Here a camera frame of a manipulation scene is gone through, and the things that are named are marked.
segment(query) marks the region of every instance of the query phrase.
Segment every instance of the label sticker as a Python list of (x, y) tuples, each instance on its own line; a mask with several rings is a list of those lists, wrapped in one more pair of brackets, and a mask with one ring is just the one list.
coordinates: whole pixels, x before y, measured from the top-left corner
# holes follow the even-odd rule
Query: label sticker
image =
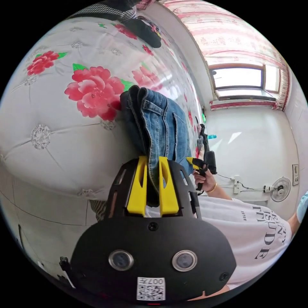
[(164, 301), (166, 299), (166, 284), (164, 278), (138, 277), (137, 300)]

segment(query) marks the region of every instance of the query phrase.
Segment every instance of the gold bracelet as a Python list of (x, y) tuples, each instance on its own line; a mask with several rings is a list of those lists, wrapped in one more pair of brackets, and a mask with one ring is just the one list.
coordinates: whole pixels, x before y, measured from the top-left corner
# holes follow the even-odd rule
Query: gold bracelet
[(214, 188), (213, 188), (212, 190), (210, 190), (209, 192), (206, 192), (206, 193), (207, 193), (207, 194), (212, 193), (212, 192), (216, 189), (216, 186), (217, 186), (217, 182), (216, 182)]

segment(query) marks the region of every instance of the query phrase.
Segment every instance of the window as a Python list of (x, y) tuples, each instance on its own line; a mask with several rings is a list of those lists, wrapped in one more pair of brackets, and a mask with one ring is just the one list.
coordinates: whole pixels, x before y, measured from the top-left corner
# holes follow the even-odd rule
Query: window
[(210, 66), (212, 83), (219, 100), (262, 99), (276, 102), (280, 70), (269, 65), (221, 64)]

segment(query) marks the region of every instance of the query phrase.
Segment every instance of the white t-shirt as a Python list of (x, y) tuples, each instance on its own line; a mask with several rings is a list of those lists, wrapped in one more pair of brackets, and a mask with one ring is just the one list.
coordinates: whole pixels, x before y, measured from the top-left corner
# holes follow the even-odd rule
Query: white t-shirt
[[(264, 206), (199, 197), (202, 219), (218, 228), (228, 239), (236, 259), (230, 289), (255, 278), (284, 253), (291, 242), (291, 227)], [(159, 217), (159, 208), (148, 208), (147, 217)]]

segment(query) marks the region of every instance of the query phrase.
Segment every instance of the jeans pocket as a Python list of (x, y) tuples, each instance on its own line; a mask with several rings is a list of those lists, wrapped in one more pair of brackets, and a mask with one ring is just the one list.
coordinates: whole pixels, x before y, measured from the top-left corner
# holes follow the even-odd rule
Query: jeans pocket
[(177, 114), (173, 113), (174, 126), (175, 126), (175, 147), (174, 147), (174, 160), (177, 163), (186, 159), (188, 147), (188, 130), (186, 122), (181, 119)]

